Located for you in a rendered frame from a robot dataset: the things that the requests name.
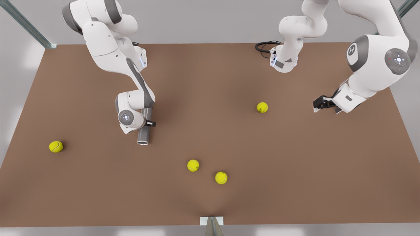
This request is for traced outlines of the grey tennis ball tube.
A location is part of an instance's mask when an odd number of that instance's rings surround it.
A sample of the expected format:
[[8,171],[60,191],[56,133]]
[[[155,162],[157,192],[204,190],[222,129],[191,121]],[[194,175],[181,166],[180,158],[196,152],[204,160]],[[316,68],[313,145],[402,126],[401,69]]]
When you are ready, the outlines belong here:
[[[143,114],[146,120],[152,121],[152,111],[153,111],[152,107],[144,108],[141,110],[141,113]],[[150,137],[150,127],[145,125],[138,130],[137,143],[139,145],[148,145],[149,137]]]

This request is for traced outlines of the silver frame post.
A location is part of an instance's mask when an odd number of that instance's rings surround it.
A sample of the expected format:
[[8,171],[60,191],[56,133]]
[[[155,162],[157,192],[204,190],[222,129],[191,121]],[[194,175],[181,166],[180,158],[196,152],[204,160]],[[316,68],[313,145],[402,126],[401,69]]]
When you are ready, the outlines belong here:
[[0,6],[45,49],[57,48],[9,0],[0,0]]
[[371,22],[375,25],[376,35],[406,36],[410,38],[408,30],[401,18],[406,15],[420,0],[405,0],[397,9],[391,0],[378,0],[380,6],[375,7],[378,13]]
[[224,225],[224,217],[208,216],[200,217],[200,226],[206,226],[204,236],[224,236],[221,226]]

